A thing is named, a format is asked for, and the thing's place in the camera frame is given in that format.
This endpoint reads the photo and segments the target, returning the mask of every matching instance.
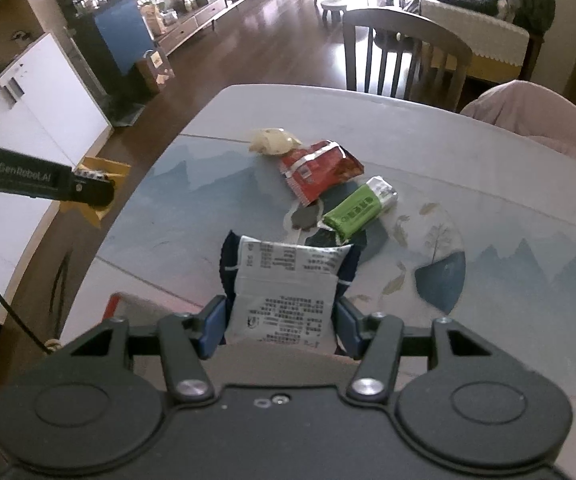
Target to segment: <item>drawer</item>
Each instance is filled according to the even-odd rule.
[[[216,0],[215,2],[212,2],[210,5],[201,9],[196,14],[197,23],[199,24],[199,27],[204,23],[208,23],[213,18],[213,16],[216,16],[225,8],[226,8],[225,0]]]
[[[193,16],[189,20],[185,20],[183,23],[175,25],[174,30],[159,40],[159,45],[164,49],[166,55],[170,54],[175,48],[183,43],[186,38],[193,35],[198,28],[199,25],[197,24],[197,18],[196,16]]]

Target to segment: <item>pink cloth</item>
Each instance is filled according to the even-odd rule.
[[[462,115],[529,137],[576,160],[576,106],[527,81],[495,86],[466,105]]]

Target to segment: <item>green snack package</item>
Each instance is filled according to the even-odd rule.
[[[393,200],[397,192],[380,176],[373,176],[332,211],[326,213],[322,223],[337,234],[338,242],[345,243],[376,218]]]

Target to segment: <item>small round stool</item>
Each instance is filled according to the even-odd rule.
[[[324,0],[320,2],[321,8],[324,9],[324,12],[321,15],[321,19],[324,22],[327,22],[327,14],[328,11],[332,13],[332,21],[333,22],[340,22],[341,21],[341,12],[345,12],[348,7],[348,4],[343,3],[341,0]]]

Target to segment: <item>tv stand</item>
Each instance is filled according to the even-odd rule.
[[[230,2],[229,0],[209,0],[207,6],[179,15],[179,21],[168,28],[165,34],[155,38],[166,55],[180,47],[202,28],[212,25],[221,16],[234,9],[245,0]]]

